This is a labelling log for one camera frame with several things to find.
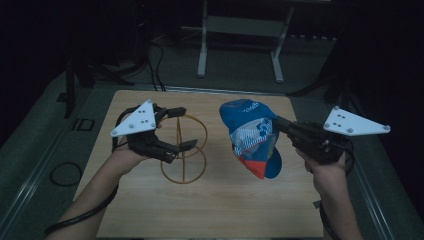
hand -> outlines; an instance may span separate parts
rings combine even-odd
[[[343,153],[338,162],[331,164],[319,164],[305,153],[296,149],[297,154],[305,160],[305,168],[314,174],[314,186],[317,192],[323,196],[334,197],[346,186],[346,153]]]
[[[117,147],[107,160],[107,163],[120,175],[129,173],[141,161],[150,158],[130,150],[128,144],[125,144],[126,142],[127,138],[124,136],[118,144],[121,146]]]

black cable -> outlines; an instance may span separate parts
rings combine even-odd
[[[152,43],[152,46],[159,48],[160,51],[161,51],[161,54],[160,54],[160,57],[159,57],[158,63],[156,64],[155,69],[153,68],[153,64],[150,61],[150,59],[149,58],[147,59],[147,64],[148,64],[149,69],[150,69],[149,73],[150,73],[150,77],[151,77],[151,80],[152,80],[152,85],[155,88],[155,90],[158,91],[158,89],[156,87],[156,81],[157,81],[162,92],[166,92],[165,85],[163,84],[162,80],[159,77],[159,66],[160,66],[160,63],[162,62],[162,58],[163,58],[163,48],[161,46],[155,44],[155,43]]]
[[[54,179],[54,174],[55,174],[55,172],[59,169],[59,168],[61,168],[61,167],[63,167],[63,166],[65,166],[65,165],[71,165],[71,166],[74,166],[76,169],[77,169],[77,171],[78,171],[78,174],[79,174],[79,178],[78,178],[78,181],[76,181],[76,182],[73,182],[73,183],[59,183],[58,181],[56,181],[55,179]],[[82,169],[81,169],[81,167],[80,166],[78,166],[78,164],[76,164],[76,163],[73,163],[73,162],[64,162],[64,163],[61,163],[61,164],[59,164],[59,165],[57,165],[51,172],[50,172],[50,181],[54,184],[54,185],[57,185],[57,186],[60,186],[60,187],[71,187],[71,186],[75,186],[75,185],[78,185],[78,183],[79,183],[79,181],[81,180],[81,178],[82,178]]]
[[[128,113],[134,112],[139,106],[133,107],[133,108],[128,108],[124,112],[122,112],[121,115],[119,115],[118,119],[116,120],[116,126],[118,126],[121,123],[121,121],[125,117],[125,115],[127,115]],[[112,152],[117,147],[120,147],[120,146],[122,146],[124,144],[127,144],[127,143],[128,142],[125,142],[125,143],[122,143],[122,144],[119,144],[118,145],[118,138],[117,137],[114,137],[112,139]],[[101,210],[103,210],[104,208],[106,208],[112,202],[112,200],[115,198],[116,193],[118,192],[118,186],[119,185],[117,185],[115,187],[115,189],[113,190],[113,192],[109,195],[109,197],[105,201],[103,201],[99,206],[95,207],[91,211],[88,211],[88,212],[86,212],[84,214],[81,214],[80,216],[71,218],[69,220],[65,220],[65,221],[56,223],[56,224],[54,224],[54,225],[46,228],[44,230],[45,236],[48,236],[49,234],[51,234],[54,231],[57,231],[59,229],[65,228],[65,227],[69,227],[71,225],[74,225],[76,223],[82,222],[82,221],[84,221],[84,220],[86,220],[86,219],[88,219],[88,218],[96,215],[98,212],[100,212]]]
[[[344,151],[348,154],[347,158],[346,158],[346,164],[348,164],[349,166],[346,169],[346,176],[349,175],[353,168],[355,167],[355,155],[353,155],[353,142],[351,140],[349,140],[350,143],[350,148],[345,148]]]
[[[165,85],[162,83],[162,80],[159,77],[159,65],[162,62],[162,58],[163,58],[163,48],[156,43],[152,43],[152,45],[159,48],[159,50],[161,51],[161,54],[160,54],[160,57],[159,57],[159,60],[158,60],[158,64],[156,64],[155,73],[156,73],[156,78],[157,78],[157,80],[158,80],[158,82],[161,86],[162,91],[166,92]]]
[[[325,213],[324,206],[322,206],[322,202],[319,206],[319,215],[321,217],[322,224],[324,225],[325,230],[327,230],[328,234],[330,234],[333,240],[341,240],[339,236],[337,236],[334,229],[331,227],[330,221],[328,220],[327,214]]]
[[[79,215],[77,217],[74,217],[74,218],[71,218],[71,219],[68,219],[68,220],[65,220],[65,221],[62,221],[62,222],[53,224],[52,226],[50,226],[50,227],[48,227],[48,228],[46,228],[44,230],[44,235],[45,236],[48,236],[52,232],[55,232],[55,231],[57,231],[59,229],[66,228],[66,227],[69,227],[69,226],[74,225],[76,223],[82,222],[82,221],[84,221],[84,220],[86,220],[86,219],[88,219],[88,218],[96,215],[101,210],[103,210],[104,208],[106,208],[113,201],[113,199],[116,196],[116,193],[118,192],[118,186],[119,185],[117,185],[115,187],[115,189],[112,191],[112,193],[109,195],[109,197],[105,201],[103,201],[99,206],[97,206],[94,209],[92,209],[91,211],[86,212],[84,214],[81,214],[81,215]]]

white stand leg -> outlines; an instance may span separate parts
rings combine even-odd
[[[197,67],[197,76],[204,77],[206,75],[206,58],[208,55],[208,49],[206,46],[206,34],[207,34],[207,13],[208,1],[203,1],[203,21],[202,21],[202,47],[200,49],[199,65]]]
[[[290,20],[293,16],[293,11],[294,11],[294,8],[293,7],[290,8],[289,13],[287,14],[286,22],[279,36],[278,46],[274,51],[271,51],[271,61],[272,61],[272,66],[274,67],[275,81],[277,83],[284,82],[283,73],[281,71],[280,59],[278,57],[280,56],[281,48],[283,47],[284,40],[286,39]]]

metal stand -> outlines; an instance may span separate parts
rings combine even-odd
[[[202,47],[200,49],[199,66],[197,76],[206,75],[207,43],[208,32],[222,32],[232,34],[246,34],[256,36],[278,37],[278,46],[271,51],[271,60],[274,68],[275,81],[284,81],[281,70],[279,56],[286,38],[288,26],[293,16],[294,7],[290,7],[285,21],[268,21],[257,19],[220,17],[208,15],[208,0],[203,1],[203,21],[202,21]]]

forearm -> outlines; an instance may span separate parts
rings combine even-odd
[[[87,213],[103,203],[118,185],[121,174],[113,171],[110,159],[99,169],[74,203],[60,218],[65,221]],[[51,233],[47,239],[95,239],[106,209],[96,215]]]
[[[331,228],[342,239],[362,239],[359,231],[352,202],[349,197],[347,185],[333,194],[321,195],[322,206],[330,222]]]

